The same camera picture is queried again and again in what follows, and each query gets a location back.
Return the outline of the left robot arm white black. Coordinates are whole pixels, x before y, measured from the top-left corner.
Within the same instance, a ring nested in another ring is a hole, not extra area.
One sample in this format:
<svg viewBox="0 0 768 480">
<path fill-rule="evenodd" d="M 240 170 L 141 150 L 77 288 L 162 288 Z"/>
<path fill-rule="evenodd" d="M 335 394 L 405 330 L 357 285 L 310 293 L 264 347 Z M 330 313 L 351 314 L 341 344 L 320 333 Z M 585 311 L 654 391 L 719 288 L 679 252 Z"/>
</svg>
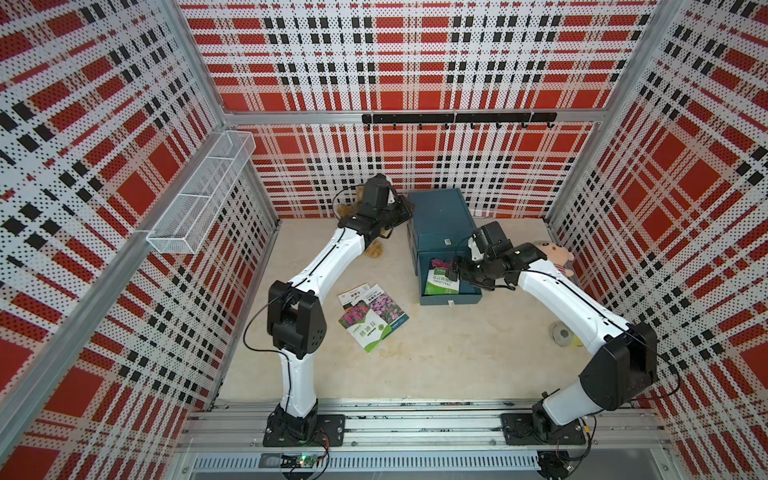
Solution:
<svg viewBox="0 0 768 480">
<path fill-rule="evenodd" d="M 289 281 L 270 286 L 267 333 L 280 355 L 283 381 L 275 415 L 291 436 L 306 439 L 316 430 L 314 356 L 327 333 L 323 301 L 346 268 L 374 240 L 411 216 L 412 205 L 379 173 L 364 183 L 362 202 L 338 220 L 320 253 Z"/>
</svg>

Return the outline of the black hook rail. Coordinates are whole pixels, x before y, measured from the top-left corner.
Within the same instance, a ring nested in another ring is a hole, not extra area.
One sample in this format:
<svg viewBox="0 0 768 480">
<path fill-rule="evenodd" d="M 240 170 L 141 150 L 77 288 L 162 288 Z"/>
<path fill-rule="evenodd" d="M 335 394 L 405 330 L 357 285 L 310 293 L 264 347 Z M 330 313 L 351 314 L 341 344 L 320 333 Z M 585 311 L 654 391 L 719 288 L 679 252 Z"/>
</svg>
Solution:
<svg viewBox="0 0 768 480">
<path fill-rule="evenodd" d="M 550 126 L 557 120 L 556 112 L 512 112 L 512 113 L 431 113 L 431 114 L 363 114 L 365 125 L 406 125 L 406 124 L 521 124 L 544 123 Z"/>
</svg>

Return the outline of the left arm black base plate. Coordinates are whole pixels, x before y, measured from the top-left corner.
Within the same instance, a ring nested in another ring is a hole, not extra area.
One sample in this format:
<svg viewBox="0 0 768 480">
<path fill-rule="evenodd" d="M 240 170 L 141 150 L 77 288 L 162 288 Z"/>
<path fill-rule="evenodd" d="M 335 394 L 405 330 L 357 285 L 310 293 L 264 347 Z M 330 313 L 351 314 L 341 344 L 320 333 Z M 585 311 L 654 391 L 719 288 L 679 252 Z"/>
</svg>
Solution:
<svg viewBox="0 0 768 480">
<path fill-rule="evenodd" d="M 347 417 L 341 414 L 310 415 L 295 418 L 272 413 L 267 419 L 262 439 L 264 447 L 321 446 L 338 447 L 343 444 Z"/>
</svg>

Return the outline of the small round white object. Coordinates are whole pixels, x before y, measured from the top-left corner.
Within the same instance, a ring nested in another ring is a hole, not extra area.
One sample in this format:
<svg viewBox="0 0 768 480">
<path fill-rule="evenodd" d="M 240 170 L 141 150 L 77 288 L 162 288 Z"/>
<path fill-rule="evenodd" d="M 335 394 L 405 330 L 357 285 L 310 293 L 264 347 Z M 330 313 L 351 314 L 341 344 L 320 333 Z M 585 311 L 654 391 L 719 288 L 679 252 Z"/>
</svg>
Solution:
<svg viewBox="0 0 768 480">
<path fill-rule="evenodd" d="M 562 348 L 583 348 L 581 339 L 564 322 L 552 325 L 550 334 L 554 343 Z"/>
</svg>

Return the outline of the pink flower green seed bag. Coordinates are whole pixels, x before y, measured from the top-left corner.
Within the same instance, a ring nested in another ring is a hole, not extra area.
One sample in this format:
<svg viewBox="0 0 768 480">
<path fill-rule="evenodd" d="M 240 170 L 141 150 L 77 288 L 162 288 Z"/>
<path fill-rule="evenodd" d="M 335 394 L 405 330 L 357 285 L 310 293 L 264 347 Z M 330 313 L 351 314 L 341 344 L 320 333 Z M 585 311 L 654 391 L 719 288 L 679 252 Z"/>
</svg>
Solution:
<svg viewBox="0 0 768 480">
<path fill-rule="evenodd" d="M 366 353 L 371 353 L 392 332 L 391 325 L 363 301 L 346 310 L 338 323 Z"/>
</svg>

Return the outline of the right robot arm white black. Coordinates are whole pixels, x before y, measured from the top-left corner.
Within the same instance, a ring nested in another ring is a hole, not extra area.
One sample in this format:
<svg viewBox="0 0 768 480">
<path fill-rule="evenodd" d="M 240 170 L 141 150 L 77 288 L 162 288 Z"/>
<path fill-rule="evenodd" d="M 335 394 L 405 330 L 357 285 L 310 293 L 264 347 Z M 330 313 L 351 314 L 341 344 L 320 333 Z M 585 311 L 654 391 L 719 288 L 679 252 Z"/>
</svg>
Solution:
<svg viewBox="0 0 768 480">
<path fill-rule="evenodd" d="M 448 276 L 483 290 L 520 288 L 570 329 L 591 359 L 570 386 L 532 407 L 535 434 L 552 436 L 578 419 L 614 411 L 657 379 L 657 335 L 645 323 L 632 324 L 602 306 L 576 284 L 565 268 L 573 256 L 549 243 L 515 245 L 494 221 L 467 239 L 469 255 L 456 256 Z"/>
</svg>

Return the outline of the purple flower seed bag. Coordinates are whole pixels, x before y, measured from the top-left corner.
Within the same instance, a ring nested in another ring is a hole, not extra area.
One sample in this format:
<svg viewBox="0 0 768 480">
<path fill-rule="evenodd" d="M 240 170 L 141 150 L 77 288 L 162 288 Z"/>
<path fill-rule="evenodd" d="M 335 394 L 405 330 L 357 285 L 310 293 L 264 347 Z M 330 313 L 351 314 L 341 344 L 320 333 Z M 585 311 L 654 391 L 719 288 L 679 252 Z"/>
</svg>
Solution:
<svg viewBox="0 0 768 480">
<path fill-rule="evenodd" d="M 394 332 L 408 319 L 408 314 L 387 294 L 379 284 L 366 290 L 361 300 L 381 317 Z"/>
</svg>

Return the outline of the pig plush toy striped shirt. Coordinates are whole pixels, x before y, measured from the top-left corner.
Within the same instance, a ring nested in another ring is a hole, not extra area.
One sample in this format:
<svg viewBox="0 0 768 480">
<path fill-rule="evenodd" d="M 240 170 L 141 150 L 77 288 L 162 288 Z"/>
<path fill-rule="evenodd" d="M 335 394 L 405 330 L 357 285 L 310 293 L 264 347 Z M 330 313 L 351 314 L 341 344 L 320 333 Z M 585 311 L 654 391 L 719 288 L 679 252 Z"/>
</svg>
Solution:
<svg viewBox="0 0 768 480">
<path fill-rule="evenodd" d="M 570 268 L 570 265 L 574 260 L 574 255 L 569 250 L 551 241 L 537 241 L 534 245 L 547 256 L 547 259 L 551 261 L 563 275 L 568 278 L 574 275 L 574 271 Z"/>
</svg>

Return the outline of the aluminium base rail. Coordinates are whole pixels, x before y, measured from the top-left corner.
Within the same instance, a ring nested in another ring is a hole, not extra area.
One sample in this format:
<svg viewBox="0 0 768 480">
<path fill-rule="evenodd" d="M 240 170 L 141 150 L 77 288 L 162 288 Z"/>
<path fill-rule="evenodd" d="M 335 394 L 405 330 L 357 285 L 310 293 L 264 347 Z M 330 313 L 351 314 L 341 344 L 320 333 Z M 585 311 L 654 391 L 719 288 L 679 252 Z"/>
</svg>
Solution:
<svg viewBox="0 0 768 480">
<path fill-rule="evenodd" d="M 341 446 L 264 447 L 270 404 L 232 403 L 193 415 L 171 479 L 549 478 L 680 479 L 657 416 L 622 408 L 580 420 L 585 446 L 505 443 L 500 416 L 530 413 L 526 400 L 327 400 L 320 415 L 347 417 Z M 282 455 L 318 464 L 283 469 Z"/>
</svg>

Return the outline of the brown teddy bear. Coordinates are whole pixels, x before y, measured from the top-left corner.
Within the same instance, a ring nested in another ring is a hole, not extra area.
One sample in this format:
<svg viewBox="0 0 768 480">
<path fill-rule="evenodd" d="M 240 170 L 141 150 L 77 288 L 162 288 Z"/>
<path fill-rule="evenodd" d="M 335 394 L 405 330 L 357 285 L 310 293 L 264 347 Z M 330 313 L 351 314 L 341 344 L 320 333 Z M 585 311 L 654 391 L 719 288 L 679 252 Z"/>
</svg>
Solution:
<svg viewBox="0 0 768 480">
<path fill-rule="evenodd" d="M 353 198 L 350 203 L 342 204 L 339 201 L 339 198 L 347 192 L 353 192 Z M 365 186 L 362 184 L 349 185 L 340 189 L 332 198 L 333 213 L 335 217 L 341 221 L 347 216 L 357 214 L 360 207 L 363 205 L 364 194 Z M 363 234 L 365 241 L 363 254 L 370 258 L 380 258 L 383 255 L 383 245 L 379 237 L 373 232 L 368 231 L 364 231 Z"/>
</svg>

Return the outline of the teal drawer cabinet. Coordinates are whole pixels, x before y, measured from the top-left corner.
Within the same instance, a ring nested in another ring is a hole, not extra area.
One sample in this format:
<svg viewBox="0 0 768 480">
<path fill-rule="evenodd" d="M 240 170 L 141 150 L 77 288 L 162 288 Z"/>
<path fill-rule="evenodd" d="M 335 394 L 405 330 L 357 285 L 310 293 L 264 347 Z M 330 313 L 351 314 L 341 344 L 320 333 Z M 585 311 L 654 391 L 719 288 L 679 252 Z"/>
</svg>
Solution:
<svg viewBox="0 0 768 480">
<path fill-rule="evenodd" d="M 433 260 L 451 264 L 456 255 L 470 255 L 466 242 L 476 225 L 461 191 L 414 191 L 407 198 L 413 207 L 407 230 L 414 271 L 419 281 L 420 304 L 448 306 L 479 303 L 482 291 L 463 280 L 459 281 L 457 293 L 427 293 L 428 273 Z"/>
</svg>

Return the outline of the green circuit board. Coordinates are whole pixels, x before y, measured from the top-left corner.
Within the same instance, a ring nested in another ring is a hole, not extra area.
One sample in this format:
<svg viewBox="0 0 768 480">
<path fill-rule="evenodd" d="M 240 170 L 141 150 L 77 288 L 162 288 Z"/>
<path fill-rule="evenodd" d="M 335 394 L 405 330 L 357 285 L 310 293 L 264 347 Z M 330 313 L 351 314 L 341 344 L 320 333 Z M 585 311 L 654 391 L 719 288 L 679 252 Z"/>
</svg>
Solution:
<svg viewBox="0 0 768 480">
<path fill-rule="evenodd" d="M 283 469 L 305 469 L 314 468 L 318 462 L 321 460 L 321 457 L 318 455 L 312 455 L 312 454 L 298 454 L 298 455 L 282 455 L 281 456 L 281 463 L 280 467 Z"/>
</svg>

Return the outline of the orange flower seed bag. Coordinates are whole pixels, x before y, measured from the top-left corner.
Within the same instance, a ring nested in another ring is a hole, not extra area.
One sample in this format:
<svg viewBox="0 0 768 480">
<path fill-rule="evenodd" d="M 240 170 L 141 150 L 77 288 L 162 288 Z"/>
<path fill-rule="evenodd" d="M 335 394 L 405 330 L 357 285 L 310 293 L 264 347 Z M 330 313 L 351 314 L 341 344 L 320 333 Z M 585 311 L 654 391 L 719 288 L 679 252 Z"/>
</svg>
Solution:
<svg viewBox="0 0 768 480">
<path fill-rule="evenodd" d="M 370 285 L 368 283 L 363 283 L 353 289 L 340 293 L 338 295 L 338 300 L 343 309 L 347 311 L 355 306 L 369 289 Z"/>
</svg>

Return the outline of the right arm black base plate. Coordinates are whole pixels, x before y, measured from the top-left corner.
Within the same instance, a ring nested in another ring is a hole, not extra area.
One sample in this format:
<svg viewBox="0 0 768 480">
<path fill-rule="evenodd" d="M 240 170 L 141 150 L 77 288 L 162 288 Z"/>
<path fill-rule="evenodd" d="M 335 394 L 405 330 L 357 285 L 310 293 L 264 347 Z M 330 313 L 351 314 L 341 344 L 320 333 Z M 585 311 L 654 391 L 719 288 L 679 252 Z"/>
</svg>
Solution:
<svg viewBox="0 0 768 480">
<path fill-rule="evenodd" d="M 586 433 L 578 420 L 557 425 L 543 413 L 507 413 L 500 416 L 505 443 L 510 446 L 585 446 Z"/>
</svg>

